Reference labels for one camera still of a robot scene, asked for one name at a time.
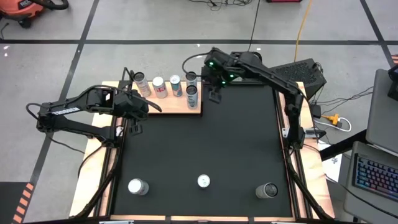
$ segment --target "wooden table frame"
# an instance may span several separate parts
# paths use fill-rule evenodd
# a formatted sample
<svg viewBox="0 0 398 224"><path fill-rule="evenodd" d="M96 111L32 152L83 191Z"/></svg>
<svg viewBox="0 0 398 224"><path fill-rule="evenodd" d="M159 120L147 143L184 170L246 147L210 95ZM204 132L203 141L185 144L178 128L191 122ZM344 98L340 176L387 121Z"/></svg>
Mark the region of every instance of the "wooden table frame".
<svg viewBox="0 0 398 224"><path fill-rule="evenodd" d="M298 83L299 87L305 92L302 83ZM119 82L103 82L103 85L109 86L118 86ZM284 97L281 93L276 95L276 99L279 99L279 102L276 102L276 105L279 106L277 108L278 114L278 122L280 126L289 127L289 121L287 116L285 115L284 108ZM302 106L302 111L300 115L301 126L303 128L312 128L312 117L310 114L310 110L308 107L308 103L304 102ZM93 118L92 125L97 127L110 126L113 122L113 118L110 115L106 114L95 114ZM122 119L119 118L116 121L116 125L122 124ZM305 139L305 144L312 146L318 149L318 144L316 139ZM96 148L100 146L100 142L96 139L89 139L85 157L88 156L91 152L93 152ZM91 199L93 194L99 187L101 182L101 175L104 175L103 172L106 170L109 172L113 166L113 159L116 155L116 149L108 149L102 148L96 154L94 154L90 159L86 161L86 164L83 166L80 178L78 179L78 183L76 186L75 196L72 203L72 208L70 210L70 216L76 215L79 213L87 202ZM299 173L299 175L305 176L305 183L307 185L307 189L311 192L315 200L319 203L319 205L324 209L324 211L329 214L329 216L334 217L334 211L331 204L328 186L326 183L325 173L322 167L322 160L319 152L314 149L309 148L308 146L304 146L303 149L300 150L299 153L292 154L292 163L295 167L295 170ZM109 208L109 197L111 196L111 186L112 182L107 186L104 194L100 200L99 210L96 211L96 215L105 216L107 215L107 211ZM293 222L295 221L295 213L298 213L301 218L317 218L317 215L313 212L312 209L308 209L309 206L306 204L303 199L303 195L300 189L294 183L289 183L290 196L292 198L296 198L296 206L292 201L292 214L293 217L254 217L255 222L269 222L269 221L280 221L280 222ZM163 221L166 220L166 216L163 215L111 215L112 220L151 220L151 221ZM208 221L224 221L224 222L248 222L248 217L196 217L196 216L171 216L171 221L198 221L198 220L208 220Z"/></svg>

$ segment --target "yellow plug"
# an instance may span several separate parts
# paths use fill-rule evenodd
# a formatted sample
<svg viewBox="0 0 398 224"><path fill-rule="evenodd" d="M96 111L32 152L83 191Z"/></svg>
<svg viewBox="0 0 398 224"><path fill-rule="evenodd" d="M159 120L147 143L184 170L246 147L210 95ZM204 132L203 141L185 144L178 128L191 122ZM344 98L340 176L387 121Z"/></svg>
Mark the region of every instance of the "yellow plug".
<svg viewBox="0 0 398 224"><path fill-rule="evenodd" d="M322 115L322 118L326 118L329 121L331 121L332 125L337 126L338 124L338 114L335 114L333 116L326 116L326 115Z"/></svg>

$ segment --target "silver can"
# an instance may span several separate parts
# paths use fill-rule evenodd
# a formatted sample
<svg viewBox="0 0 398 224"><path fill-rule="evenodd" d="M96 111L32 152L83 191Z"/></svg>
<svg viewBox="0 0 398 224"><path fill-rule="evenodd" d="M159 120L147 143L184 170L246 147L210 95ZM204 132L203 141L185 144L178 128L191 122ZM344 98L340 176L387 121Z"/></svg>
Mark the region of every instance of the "silver can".
<svg viewBox="0 0 398 224"><path fill-rule="evenodd" d="M166 84L162 77L155 77L152 81L152 85L154 86L154 90L158 98L165 98L167 96Z"/></svg>
<svg viewBox="0 0 398 224"><path fill-rule="evenodd" d="M130 193L134 195L145 195L149 190L148 183L138 178L130 180L128 187Z"/></svg>
<svg viewBox="0 0 398 224"><path fill-rule="evenodd" d="M172 86L174 96L182 96L182 88L180 77L178 75L172 75L170 77L170 84Z"/></svg>
<svg viewBox="0 0 398 224"><path fill-rule="evenodd" d="M190 85L187 87L187 103L190 109L198 107L198 89L196 86Z"/></svg>
<svg viewBox="0 0 398 224"><path fill-rule="evenodd" d="M198 185L199 187L205 189L210 185L210 177L206 174L202 174L198 177Z"/></svg>
<svg viewBox="0 0 398 224"><path fill-rule="evenodd" d="M266 183L256 188L256 195L260 199L273 198L278 194L278 188L273 183Z"/></svg>
<svg viewBox="0 0 398 224"><path fill-rule="evenodd" d="M188 72L185 75L185 79L187 80L187 86L190 86L190 85L197 86L198 85L198 77L195 72Z"/></svg>
<svg viewBox="0 0 398 224"><path fill-rule="evenodd" d="M134 74L133 79L135 83L137 83L139 92L141 93L141 96L147 97L150 96L151 91L148 85L147 78L142 72L137 72Z"/></svg>

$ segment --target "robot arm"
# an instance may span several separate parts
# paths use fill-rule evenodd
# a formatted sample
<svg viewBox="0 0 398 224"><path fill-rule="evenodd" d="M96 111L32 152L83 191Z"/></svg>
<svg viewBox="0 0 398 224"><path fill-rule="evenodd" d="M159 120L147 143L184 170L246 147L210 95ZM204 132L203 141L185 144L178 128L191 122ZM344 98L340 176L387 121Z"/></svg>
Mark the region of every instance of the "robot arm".
<svg viewBox="0 0 398 224"><path fill-rule="evenodd" d="M205 59L202 77L213 85L210 100L216 103L221 101L220 89L238 77L259 80L283 93L284 111L290 126L285 139L287 146L291 149L303 147L305 131L300 126L300 112L304 96L295 82L284 80L265 67L258 53L232 52L228 55L213 47Z"/></svg>
<svg viewBox="0 0 398 224"><path fill-rule="evenodd" d="M56 131L68 131L71 133L82 134L89 138L97 138L104 143L116 143L115 127L106 126L98 128L89 124L71 121L65 117L66 114L86 111L89 113L109 114L118 118L130 120L129 131L131 134L140 134L141 125L138 121L147 119L149 107L162 111L153 102L147 101L138 94L137 90L132 90L132 81L127 90L115 88L113 86L95 85L83 91L79 96L69 98L64 101L43 103L40 105L36 128L43 133Z"/></svg>

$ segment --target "wooden shelf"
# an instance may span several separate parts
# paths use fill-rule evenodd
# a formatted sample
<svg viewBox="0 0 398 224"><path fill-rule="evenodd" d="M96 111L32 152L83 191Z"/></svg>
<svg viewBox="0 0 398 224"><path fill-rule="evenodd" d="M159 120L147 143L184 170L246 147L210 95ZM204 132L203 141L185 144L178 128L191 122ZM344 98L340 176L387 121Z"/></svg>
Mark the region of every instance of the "wooden shelf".
<svg viewBox="0 0 398 224"><path fill-rule="evenodd" d="M150 114L200 114L200 107L201 107L201 82L198 82L198 106L196 109L190 109L187 105L187 93L185 90L187 89L187 83L181 82L182 87L182 96L176 97L173 95L173 90L170 82L166 81L166 88L167 88L167 96L165 98L158 98L156 97L156 93L154 87L152 86L152 82L148 82L150 91L152 92L148 97L147 100L152 101L159 105L162 108L162 112L155 110L153 107L149 106L149 113ZM138 90L137 84L134 82L133 89Z"/></svg>

